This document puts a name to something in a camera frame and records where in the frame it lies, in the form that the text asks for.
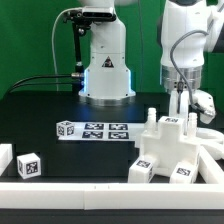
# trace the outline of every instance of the green backdrop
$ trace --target green backdrop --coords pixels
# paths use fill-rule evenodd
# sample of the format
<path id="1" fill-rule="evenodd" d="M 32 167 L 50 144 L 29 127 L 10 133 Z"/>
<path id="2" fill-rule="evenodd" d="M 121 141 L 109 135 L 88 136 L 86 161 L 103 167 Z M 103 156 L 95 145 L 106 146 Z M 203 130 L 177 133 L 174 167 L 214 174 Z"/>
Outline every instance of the green backdrop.
<path id="1" fill-rule="evenodd" d="M 127 28 L 126 64 L 132 70 L 136 91 L 163 92 L 159 83 L 161 49 L 156 43 L 156 24 L 165 0 L 140 2 L 140 8 L 138 4 L 116 7 Z M 0 0 L 0 97 L 20 79 L 54 74 L 52 27 L 62 10 L 76 6 L 80 6 L 77 0 Z M 85 66 L 89 62 L 89 39 L 87 35 L 81 40 Z M 74 71 L 74 45 L 69 23 L 58 25 L 56 55 L 60 74 Z M 224 54 L 205 54 L 205 61 L 202 88 L 213 94 L 216 106 L 224 111 Z"/>

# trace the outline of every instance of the white box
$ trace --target white box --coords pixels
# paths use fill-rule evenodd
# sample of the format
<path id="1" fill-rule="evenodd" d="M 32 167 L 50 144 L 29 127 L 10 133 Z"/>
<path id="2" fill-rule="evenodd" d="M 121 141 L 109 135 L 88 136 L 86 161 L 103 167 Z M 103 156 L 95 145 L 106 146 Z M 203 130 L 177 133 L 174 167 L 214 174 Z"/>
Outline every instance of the white box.
<path id="1" fill-rule="evenodd" d="M 172 184 L 193 184 L 197 175 L 198 166 L 192 164 L 179 162 L 177 163 L 171 177 L 170 183 Z"/>
<path id="2" fill-rule="evenodd" d="M 27 154 L 17 157 L 18 173 L 23 179 L 41 175 L 40 158 L 35 154 Z"/>
<path id="3" fill-rule="evenodd" d="M 71 121 L 62 121 L 56 124 L 57 136 L 72 136 L 75 134 L 75 124 Z"/>
<path id="4" fill-rule="evenodd" d="M 129 169 L 128 183 L 149 183 L 154 176 L 156 160 L 140 156 Z"/>

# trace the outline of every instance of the paper sheet with markers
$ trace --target paper sheet with markers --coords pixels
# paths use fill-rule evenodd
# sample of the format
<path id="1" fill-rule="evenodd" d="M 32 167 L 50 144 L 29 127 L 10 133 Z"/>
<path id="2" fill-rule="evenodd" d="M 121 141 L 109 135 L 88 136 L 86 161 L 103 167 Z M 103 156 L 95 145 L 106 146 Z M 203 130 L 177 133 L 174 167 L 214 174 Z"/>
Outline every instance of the paper sheet with markers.
<path id="1" fill-rule="evenodd" d="M 136 136 L 144 131 L 140 123 L 99 123 L 73 122 L 75 133 L 72 136 L 59 137 L 66 141 L 135 141 Z"/>

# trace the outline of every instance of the cable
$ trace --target cable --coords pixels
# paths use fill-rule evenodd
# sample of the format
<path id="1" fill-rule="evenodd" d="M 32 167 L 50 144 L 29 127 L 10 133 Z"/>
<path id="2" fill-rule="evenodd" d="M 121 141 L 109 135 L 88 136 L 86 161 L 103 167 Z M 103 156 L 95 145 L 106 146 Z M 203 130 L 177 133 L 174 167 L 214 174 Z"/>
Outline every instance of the cable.
<path id="1" fill-rule="evenodd" d="M 175 44 L 172 46 L 171 50 L 170 50 L 170 60 L 174 66 L 174 68 L 176 69 L 176 71 L 179 73 L 180 77 L 184 80 L 184 82 L 186 83 L 187 85 L 187 88 L 188 88 L 188 91 L 189 91 L 189 99 L 190 99 L 190 103 L 191 103 L 191 107 L 195 110 L 199 110 L 201 112 L 204 112 L 202 111 L 201 108 L 197 107 L 196 105 L 194 105 L 194 101 L 193 101 L 193 93 L 192 93 L 192 89 L 190 87 L 190 84 L 188 82 L 188 80 L 186 79 L 185 75 L 180 71 L 180 69 L 178 68 L 175 60 L 174 60 L 174 50 L 176 49 L 176 47 L 179 45 L 180 42 L 182 42 L 184 39 L 186 39 L 187 37 L 193 35 L 193 34 L 196 34 L 196 33 L 201 33 L 201 34 L 204 34 L 205 36 L 208 35 L 208 32 L 204 31 L 204 30 L 193 30 L 193 31 L 190 31 L 188 33 L 186 33 L 185 35 L 183 35 L 181 38 L 179 38 Z"/>
<path id="2" fill-rule="evenodd" d="M 220 7 L 220 9 L 217 12 L 222 12 L 223 9 L 224 9 L 224 3 L 222 4 L 222 6 Z M 208 26 L 208 33 L 210 32 L 213 25 L 214 25 L 214 19 L 210 22 L 210 24 Z"/>
<path id="3" fill-rule="evenodd" d="M 13 90 L 24 87 L 24 86 L 38 86 L 38 85 L 74 85 L 74 84 L 79 84 L 78 82 L 44 82 L 44 83 L 25 83 L 25 84 L 19 84 L 16 86 L 12 86 L 11 88 L 8 89 L 8 91 L 5 93 L 4 98 L 10 94 Z"/>
<path id="4" fill-rule="evenodd" d="M 142 91 L 143 83 L 143 70 L 144 70 L 144 38 L 143 38 L 143 24 L 142 24 L 142 7 L 140 0 L 138 0 L 138 11 L 139 11 L 139 24 L 140 24 L 140 40 L 141 40 L 141 73 L 140 73 L 140 92 Z"/>
<path id="5" fill-rule="evenodd" d="M 71 10 L 74 10 L 77 8 L 71 8 L 71 9 L 66 9 L 64 11 L 62 11 L 56 18 L 55 22 L 54 22 L 54 26 L 53 26 L 53 30 L 52 30 L 52 35 L 51 35 L 51 45 L 52 45 L 52 55 L 53 55 L 53 61 L 54 61 L 54 73 L 55 75 L 58 75 L 58 67 L 57 67 L 57 59 L 56 59 L 56 54 L 55 54 L 55 31 L 57 28 L 57 24 L 59 19 L 61 18 L 61 16 L 66 13 L 69 12 Z"/>
<path id="6" fill-rule="evenodd" d="M 23 83 L 26 83 L 28 81 L 31 81 L 31 80 L 35 80 L 35 79 L 59 79 L 59 78 L 71 78 L 71 75 L 57 75 L 57 76 L 52 76 L 52 75 L 39 75 L 39 76 L 32 76 L 32 77 L 29 77 L 29 78 L 26 78 L 26 79 L 22 79 L 18 82 L 16 82 L 15 84 L 13 84 L 5 93 L 5 96 L 8 95 L 10 92 L 11 92 L 11 89 L 14 89 L 14 88 L 17 88 L 17 86 L 20 86 L 22 85 Z"/>
<path id="7" fill-rule="evenodd" d="M 16 82 L 13 86 L 17 86 L 17 85 L 20 85 L 24 82 L 28 82 L 28 81 L 31 81 L 31 80 L 35 80 L 35 79 L 55 79 L 55 78 L 71 78 L 71 75 L 55 75 L 55 76 L 52 76 L 52 75 L 39 75 L 39 76 L 32 76 L 32 77 L 29 77 L 29 78 L 25 78 L 25 79 L 22 79 L 18 82 Z"/>

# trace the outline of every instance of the black tabletop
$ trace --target black tabletop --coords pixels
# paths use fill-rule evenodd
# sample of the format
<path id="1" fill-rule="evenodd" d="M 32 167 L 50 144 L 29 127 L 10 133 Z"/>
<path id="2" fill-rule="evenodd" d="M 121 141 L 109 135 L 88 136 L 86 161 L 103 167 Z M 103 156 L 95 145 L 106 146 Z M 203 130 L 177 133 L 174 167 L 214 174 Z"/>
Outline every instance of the black tabletop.
<path id="1" fill-rule="evenodd" d="M 61 142 L 56 136 L 56 123 L 64 120 L 144 123 L 149 107 L 157 109 L 157 119 L 167 116 L 169 95 L 138 93 L 132 104 L 99 107 L 79 102 L 77 94 L 71 92 L 10 94 L 0 101 L 0 142 L 13 144 L 14 159 L 0 182 L 126 183 L 128 169 L 138 157 L 134 142 Z M 218 111 L 207 127 L 222 131 L 222 113 Z M 32 152 L 41 158 L 42 175 L 23 180 L 17 173 L 16 156 Z M 168 178 L 155 177 L 154 182 L 157 181 L 168 182 Z M 0 210 L 0 223 L 37 220 L 38 223 L 223 223 L 224 211 Z"/>

